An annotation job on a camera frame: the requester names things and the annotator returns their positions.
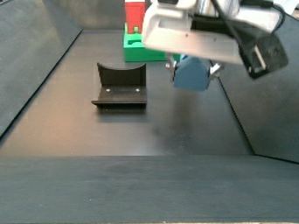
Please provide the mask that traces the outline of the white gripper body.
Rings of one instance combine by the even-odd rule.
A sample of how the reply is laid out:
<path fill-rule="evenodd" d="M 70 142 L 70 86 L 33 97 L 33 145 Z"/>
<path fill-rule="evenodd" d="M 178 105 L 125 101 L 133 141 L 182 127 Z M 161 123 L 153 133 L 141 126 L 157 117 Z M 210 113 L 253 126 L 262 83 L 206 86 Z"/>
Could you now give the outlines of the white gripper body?
<path fill-rule="evenodd" d="M 256 25 L 272 32 L 280 21 L 280 13 L 273 9 L 241 6 L 240 0 L 217 0 L 225 15 Z M 145 14 L 143 44 L 147 48 L 187 54 L 209 60 L 241 64 L 238 42 L 226 34 L 214 31 L 195 31 L 193 16 L 217 17 L 211 0 L 177 0 L 165 3 L 151 0 Z"/>

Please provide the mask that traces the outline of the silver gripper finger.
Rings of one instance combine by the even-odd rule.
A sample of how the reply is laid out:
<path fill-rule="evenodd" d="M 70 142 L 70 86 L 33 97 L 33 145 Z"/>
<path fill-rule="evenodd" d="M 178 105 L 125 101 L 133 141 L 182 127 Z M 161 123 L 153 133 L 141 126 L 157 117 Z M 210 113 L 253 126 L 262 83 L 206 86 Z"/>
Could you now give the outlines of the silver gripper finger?
<path fill-rule="evenodd" d="M 217 62 L 210 63 L 210 78 L 215 79 L 221 77 L 221 70 L 225 68 L 225 66 Z"/>
<path fill-rule="evenodd" d="M 166 54 L 166 59 L 167 59 L 166 68 L 171 73 L 171 81 L 174 81 L 178 61 L 175 60 L 173 53 Z"/>

